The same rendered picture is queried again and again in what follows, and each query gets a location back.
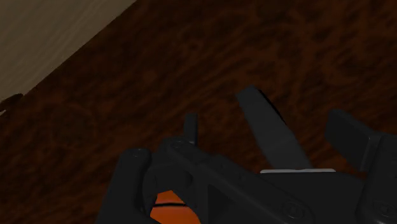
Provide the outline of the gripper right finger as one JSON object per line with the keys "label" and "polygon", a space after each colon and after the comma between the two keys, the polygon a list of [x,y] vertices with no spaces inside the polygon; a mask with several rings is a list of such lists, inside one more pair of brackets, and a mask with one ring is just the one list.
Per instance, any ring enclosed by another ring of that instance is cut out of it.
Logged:
{"label": "gripper right finger", "polygon": [[358,224],[397,224],[397,136],[333,109],[325,138],[348,163],[367,173],[356,206]]}

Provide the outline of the orange ball with black line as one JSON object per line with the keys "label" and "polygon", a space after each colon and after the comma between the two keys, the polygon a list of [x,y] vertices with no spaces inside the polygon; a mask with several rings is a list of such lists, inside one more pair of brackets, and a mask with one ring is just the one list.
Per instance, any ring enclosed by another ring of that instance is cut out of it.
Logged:
{"label": "orange ball with black line", "polygon": [[150,216],[161,224],[201,224],[197,215],[170,190],[157,195]]}

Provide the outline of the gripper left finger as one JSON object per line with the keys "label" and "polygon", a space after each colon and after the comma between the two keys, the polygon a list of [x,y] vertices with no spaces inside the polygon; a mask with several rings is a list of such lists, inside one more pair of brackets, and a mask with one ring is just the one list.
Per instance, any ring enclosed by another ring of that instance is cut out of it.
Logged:
{"label": "gripper left finger", "polygon": [[168,190],[201,224],[314,224],[301,200],[181,136],[120,155],[95,224],[158,224],[150,212]]}

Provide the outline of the dark grey flat slab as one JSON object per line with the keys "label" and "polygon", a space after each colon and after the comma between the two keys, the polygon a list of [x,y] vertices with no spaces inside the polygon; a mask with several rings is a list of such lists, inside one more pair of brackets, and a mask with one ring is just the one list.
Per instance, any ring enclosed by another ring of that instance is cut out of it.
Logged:
{"label": "dark grey flat slab", "polygon": [[311,169],[312,164],[278,110],[254,86],[236,94],[261,153],[273,169]]}

